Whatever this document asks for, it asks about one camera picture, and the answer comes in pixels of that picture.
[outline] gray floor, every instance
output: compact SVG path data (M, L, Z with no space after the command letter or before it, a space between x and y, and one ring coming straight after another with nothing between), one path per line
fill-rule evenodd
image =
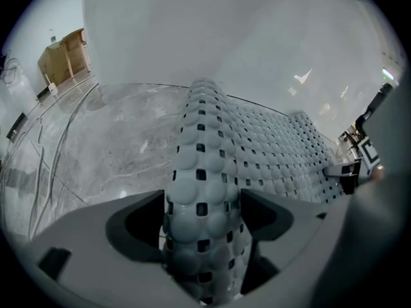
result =
M89 76L80 73L76 80L80 82ZM58 138L77 102L95 84L96 78L91 77L60 98L42 117L40 143L44 159L34 220L46 199L49 166ZM59 86L58 94L73 85L72 80L66 81ZM98 85L75 114L60 147L51 201L38 232L80 207L166 188L186 94L186 88L164 85ZM37 105L18 135L55 100L49 95ZM3 227L17 247L28 240L40 159L39 130L37 122L17 148L5 175Z

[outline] concrete floor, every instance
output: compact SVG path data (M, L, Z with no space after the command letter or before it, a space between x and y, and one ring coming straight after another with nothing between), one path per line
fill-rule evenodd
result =
M89 76L78 73L77 83ZM74 84L67 80L59 86L58 94ZM42 117L40 144L44 147L44 157L34 220L46 199L49 167L58 138L77 102L95 84L94 76L79 84ZM98 85L94 88L75 114L60 147L51 201L38 232L64 214L86 205L165 189L171 175L170 163L177 146L186 93L187 88L165 85ZM239 104L253 105L233 99ZM37 105L18 136L55 100L49 95ZM3 226L17 247L28 240L40 158L39 130L37 122L17 148L5 176ZM333 142L328 142L335 150Z

